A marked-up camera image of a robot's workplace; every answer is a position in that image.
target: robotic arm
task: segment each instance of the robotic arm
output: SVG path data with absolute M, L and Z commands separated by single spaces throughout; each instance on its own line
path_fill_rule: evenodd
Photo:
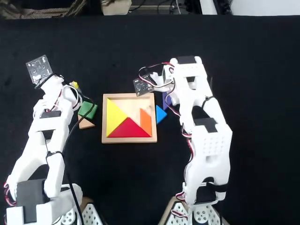
M 38 68 L 49 70 L 47 63 L 44 56 L 28 65 L 34 67 L 33 71 Z M 4 185 L 6 195 L 10 191 L 13 200 L 8 196 L 6 199 L 14 206 L 7 208 L 8 225 L 51 225 L 73 208 L 76 210 L 69 185 L 62 185 L 65 164 L 62 154 L 57 153 L 64 149 L 73 112 L 80 107 L 82 99 L 73 86 L 64 84 L 61 76 L 47 75 L 34 83 L 41 80 L 45 80 L 41 85 L 45 95 L 33 108 L 28 141 Z M 28 180 L 45 164 L 49 165 L 45 180 Z M 73 188 L 81 204 L 81 188 L 76 184 Z
M 213 97 L 200 57 L 178 57 L 163 64 L 162 75 L 150 76 L 157 84 L 154 90 L 167 92 L 166 98 L 170 96 L 172 105 L 180 104 L 179 112 L 170 105 L 169 108 L 179 116 L 182 131 L 186 131 L 182 134 L 187 138 L 191 158 L 182 192 L 176 196 L 189 206 L 191 224 L 193 211 L 225 198 L 232 131 Z M 201 107 L 209 118 L 193 118 L 194 106 Z

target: wooden frame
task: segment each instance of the wooden frame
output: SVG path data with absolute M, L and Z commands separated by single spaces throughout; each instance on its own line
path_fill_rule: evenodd
M 150 101 L 149 110 L 151 116 L 152 137 L 106 137 L 106 114 L 107 114 L 107 99 L 116 100 L 131 100 L 131 99 L 148 99 Z M 127 94 L 104 94 L 103 95 L 103 113 L 102 113 L 102 143 L 153 143 L 157 142 L 156 133 L 156 116 L 154 94 L 148 93 L 137 97 L 135 93 Z

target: blue triangle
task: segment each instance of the blue triangle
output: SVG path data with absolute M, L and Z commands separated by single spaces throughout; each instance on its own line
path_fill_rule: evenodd
M 156 106 L 156 124 L 160 123 L 167 114 L 158 105 Z

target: tangram puzzle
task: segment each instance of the tangram puzzle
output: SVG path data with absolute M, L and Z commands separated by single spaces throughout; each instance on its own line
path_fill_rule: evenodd
M 156 142 L 154 94 L 104 94 L 102 143 Z

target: black background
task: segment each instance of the black background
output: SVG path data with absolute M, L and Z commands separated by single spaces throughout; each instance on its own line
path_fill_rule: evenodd
M 299 27 L 298 16 L 0 22 L 0 180 L 21 155 L 32 108 L 43 95 L 31 85 L 25 62 L 46 54 L 53 71 L 77 80 L 100 108 L 97 127 L 76 130 L 68 143 L 74 182 L 109 225 L 157 224 L 181 191 L 189 158 L 178 119 L 169 113 L 157 126 L 157 143 L 104 145 L 102 94 L 134 92 L 142 66 L 198 55 L 233 131 L 224 217 L 232 225 L 298 224 Z M 0 207 L 4 213 L 4 200 Z

